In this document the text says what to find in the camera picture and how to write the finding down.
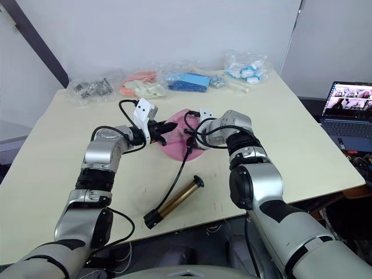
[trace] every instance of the laptop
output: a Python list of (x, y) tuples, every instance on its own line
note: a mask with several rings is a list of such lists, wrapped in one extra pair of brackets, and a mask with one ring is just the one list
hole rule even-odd
[(372, 152), (372, 83), (335, 81), (320, 121), (341, 150)]

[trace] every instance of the white wall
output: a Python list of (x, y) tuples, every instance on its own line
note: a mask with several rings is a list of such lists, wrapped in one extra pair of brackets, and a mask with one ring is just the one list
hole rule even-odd
[(306, 0), (281, 73), (294, 93), (326, 98), (333, 81), (372, 82), (371, 11), (371, 0)]
[(69, 75), (131, 70), (153, 61), (215, 60), (225, 49), (268, 54), (279, 70), (300, 4), (300, 0), (17, 2)]
[[(22, 37), (5, 11), (1, 12), (0, 120), (15, 123), (14, 129), (33, 127), (45, 112), (56, 90), (61, 88), (61, 84)], [(2, 127), (0, 124), (0, 133), (5, 134)]]

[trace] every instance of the white cable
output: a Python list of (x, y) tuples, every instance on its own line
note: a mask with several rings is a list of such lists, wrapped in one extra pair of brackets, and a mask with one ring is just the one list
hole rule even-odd
[(228, 231), (231, 230), (231, 226), (230, 226), (230, 223), (226, 220), (226, 219), (223, 219), (226, 223), (227, 223), (227, 226), (228, 226)]
[(211, 227), (212, 230), (210, 230), (210, 228), (207, 228), (207, 232), (209, 232), (211, 234), (216, 233), (221, 229), (222, 225), (215, 226), (215, 227)]
[(126, 272), (129, 268), (129, 264), (130, 264), (131, 261), (132, 261), (132, 245), (130, 245), (130, 249), (129, 249), (129, 260), (128, 260), (127, 266), (123, 270), (119, 270), (119, 271), (110, 270), (110, 271), (114, 272), (115, 274), (120, 274), (120, 273)]
[(100, 270), (93, 270), (92, 272), (89, 272), (88, 274), (86, 274), (86, 275), (80, 277), (79, 279), (86, 278), (86, 277), (88, 277), (89, 275), (92, 275), (92, 277), (93, 277), (93, 274), (96, 273), (96, 272), (100, 272)]
[(130, 253), (132, 251), (132, 242), (129, 242), (129, 252), (128, 252), (128, 255), (120, 260), (116, 260), (117, 262), (122, 262), (122, 261), (125, 261), (126, 259), (128, 259)]

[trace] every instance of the table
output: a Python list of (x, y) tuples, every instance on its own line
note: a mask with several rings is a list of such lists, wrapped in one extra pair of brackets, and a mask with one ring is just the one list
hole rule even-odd
[[(171, 92), (153, 103), (159, 108), (158, 121), (182, 109), (200, 107), (213, 109), (216, 117), (228, 109), (250, 116), (255, 135), (283, 177), (286, 202), (364, 184), (277, 74), (248, 93), (231, 88), (211, 88), (206, 93)], [(128, 122), (117, 102), (77, 108), (66, 102), (64, 90), (57, 92), (0, 186), (0, 263), (15, 262), (36, 246), (53, 241), (56, 222), (74, 189), (93, 129), (123, 124)], [(180, 162), (152, 144), (122, 157), (111, 207), (134, 220), (136, 230), (130, 240), (241, 215), (244, 211), (230, 201), (228, 166), (226, 150), (207, 151), (187, 163), (174, 192), (194, 174), (204, 180), (205, 188), (149, 230), (142, 217), (162, 199), (180, 167)], [(111, 241), (129, 231), (128, 222), (115, 217)]]

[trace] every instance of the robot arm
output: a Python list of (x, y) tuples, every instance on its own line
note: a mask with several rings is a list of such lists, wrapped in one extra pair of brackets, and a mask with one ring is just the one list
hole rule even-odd
[(248, 116), (233, 110), (205, 121), (198, 132), (207, 144), (227, 144), (230, 197), (248, 211), (277, 267), (286, 278), (370, 278), (372, 268), (311, 215), (282, 199), (283, 180), (259, 140)]
[(110, 238), (113, 213), (107, 208), (121, 155), (134, 145), (159, 141), (175, 123), (153, 120), (157, 108), (141, 99), (135, 121), (142, 129), (102, 128), (88, 145), (80, 175), (55, 228), (55, 240), (43, 244), (0, 274), (0, 278), (75, 278), (93, 251)]
[[(98, 131), (88, 146), (76, 188), (56, 226), (55, 241), (35, 248), (8, 267), (0, 278), (74, 278), (90, 254), (108, 242), (113, 216), (107, 206), (122, 153), (143, 141), (164, 143), (160, 135), (175, 127), (154, 122), (155, 107), (143, 102), (137, 104), (136, 111), (141, 111), (137, 111), (136, 118), (142, 122), (141, 125), (137, 122), (142, 129), (146, 127), (144, 137), (137, 129), (126, 126), (117, 127), (120, 133)], [(139, 108), (140, 103), (146, 107)], [(342, 242), (335, 241), (309, 214), (283, 201), (280, 173), (254, 136), (248, 116), (233, 110), (214, 120), (207, 120), (207, 116), (213, 117), (208, 111), (201, 116), (205, 121), (198, 129), (199, 147), (227, 144), (230, 197), (239, 208), (248, 211), (286, 278), (371, 277), (372, 268), (367, 263)]]

